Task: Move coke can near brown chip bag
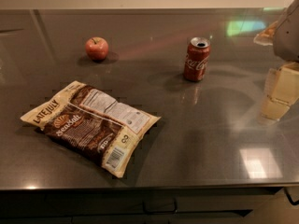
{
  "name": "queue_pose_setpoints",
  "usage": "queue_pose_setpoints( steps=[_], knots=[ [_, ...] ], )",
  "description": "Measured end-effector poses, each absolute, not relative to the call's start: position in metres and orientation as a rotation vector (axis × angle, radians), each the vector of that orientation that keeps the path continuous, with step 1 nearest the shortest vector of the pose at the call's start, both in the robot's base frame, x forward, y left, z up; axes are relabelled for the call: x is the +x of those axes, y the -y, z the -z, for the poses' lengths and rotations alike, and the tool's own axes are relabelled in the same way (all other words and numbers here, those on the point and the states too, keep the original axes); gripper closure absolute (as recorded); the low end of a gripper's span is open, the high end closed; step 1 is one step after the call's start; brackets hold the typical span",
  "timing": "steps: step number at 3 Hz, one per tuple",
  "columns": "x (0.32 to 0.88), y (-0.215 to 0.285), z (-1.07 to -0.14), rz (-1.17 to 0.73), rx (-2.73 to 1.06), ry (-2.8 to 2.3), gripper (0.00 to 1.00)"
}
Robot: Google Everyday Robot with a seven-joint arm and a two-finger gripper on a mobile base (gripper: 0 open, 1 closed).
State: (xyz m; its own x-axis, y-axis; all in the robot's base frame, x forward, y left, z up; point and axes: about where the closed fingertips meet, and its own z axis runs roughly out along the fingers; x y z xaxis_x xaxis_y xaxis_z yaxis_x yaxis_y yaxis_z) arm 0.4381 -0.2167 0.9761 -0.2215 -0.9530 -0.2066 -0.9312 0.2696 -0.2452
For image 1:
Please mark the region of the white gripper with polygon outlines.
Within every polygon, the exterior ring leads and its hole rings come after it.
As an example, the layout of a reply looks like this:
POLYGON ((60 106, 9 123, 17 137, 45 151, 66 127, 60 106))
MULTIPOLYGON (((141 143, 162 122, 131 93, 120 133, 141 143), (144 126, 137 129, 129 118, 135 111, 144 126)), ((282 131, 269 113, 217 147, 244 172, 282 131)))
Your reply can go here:
POLYGON ((258 33, 253 42, 273 46, 276 56, 290 62, 271 68, 264 85, 261 115, 280 120, 299 99, 299 0, 293 0, 278 21, 258 33))

